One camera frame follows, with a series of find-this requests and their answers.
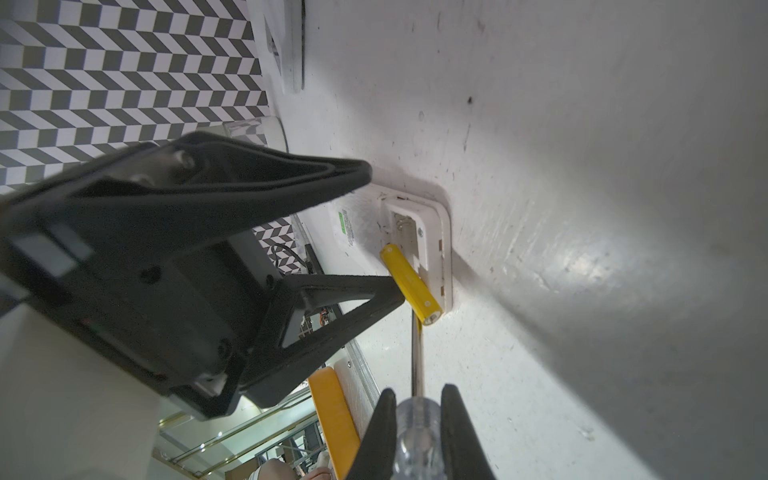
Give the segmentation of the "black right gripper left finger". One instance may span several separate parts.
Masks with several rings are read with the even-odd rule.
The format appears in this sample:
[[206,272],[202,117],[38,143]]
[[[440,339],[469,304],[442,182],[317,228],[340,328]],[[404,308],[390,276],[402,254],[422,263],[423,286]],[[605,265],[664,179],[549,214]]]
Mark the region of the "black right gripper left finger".
[[346,480],[390,480],[397,439],[397,400],[387,388],[381,392],[368,428]]

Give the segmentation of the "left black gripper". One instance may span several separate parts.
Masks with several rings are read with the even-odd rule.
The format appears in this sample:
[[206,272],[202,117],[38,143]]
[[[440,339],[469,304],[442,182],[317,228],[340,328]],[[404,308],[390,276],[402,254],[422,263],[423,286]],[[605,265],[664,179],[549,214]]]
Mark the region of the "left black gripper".
[[2,291],[201,419],[231,414],[276,271],[251,228],[370,183],[364,160],[197,132],[1,201]]

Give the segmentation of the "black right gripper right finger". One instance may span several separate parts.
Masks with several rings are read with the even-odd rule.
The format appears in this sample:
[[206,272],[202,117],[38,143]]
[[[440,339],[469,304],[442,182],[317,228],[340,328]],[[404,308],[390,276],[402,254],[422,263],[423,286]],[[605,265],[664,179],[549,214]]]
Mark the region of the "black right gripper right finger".
[[494,480],[495,475],[456,385],[446,384],[443,387],[440,406],[440,435],[446,478]]

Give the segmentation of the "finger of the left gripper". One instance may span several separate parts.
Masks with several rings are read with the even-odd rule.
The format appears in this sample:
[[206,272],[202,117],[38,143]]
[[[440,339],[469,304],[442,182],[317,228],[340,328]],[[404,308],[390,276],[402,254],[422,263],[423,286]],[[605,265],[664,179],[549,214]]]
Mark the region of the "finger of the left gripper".
[[[348,301],[362,303],[301,338],[305,315]],[[239,379],[239,392],[272,407],[359,334],[405,301],[389,276],[289,275],[278,282]]]

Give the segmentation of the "clear handle screwdriver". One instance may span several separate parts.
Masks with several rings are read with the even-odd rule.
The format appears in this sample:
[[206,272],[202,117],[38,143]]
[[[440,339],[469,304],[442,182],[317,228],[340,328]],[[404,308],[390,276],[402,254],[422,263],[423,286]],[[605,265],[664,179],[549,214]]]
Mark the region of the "clear handle screwdriver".
[[424,395],[422,322],[412,313],[411,397],[396,409],[393,479],[446,479],[440,405]]

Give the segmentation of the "white remote with green buttons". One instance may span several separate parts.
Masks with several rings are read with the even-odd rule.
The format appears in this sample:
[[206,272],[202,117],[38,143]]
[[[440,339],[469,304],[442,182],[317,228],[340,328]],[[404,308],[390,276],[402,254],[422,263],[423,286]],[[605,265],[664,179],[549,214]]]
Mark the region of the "white remote with green buttons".
[[451,223],[439,202],[369,184],[299,214],[307,233],[338,258],[387,273],[380,251],[397,246],[443,312],[453,307]]

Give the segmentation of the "small white remote control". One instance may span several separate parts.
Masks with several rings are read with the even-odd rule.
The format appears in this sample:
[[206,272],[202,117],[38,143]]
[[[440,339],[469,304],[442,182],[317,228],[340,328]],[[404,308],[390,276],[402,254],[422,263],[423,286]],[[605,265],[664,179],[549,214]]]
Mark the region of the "small white remote control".
[[260,56],[271,59],[284,94],[304,88],[305,2],[301,0],[248,0],[253,35]]

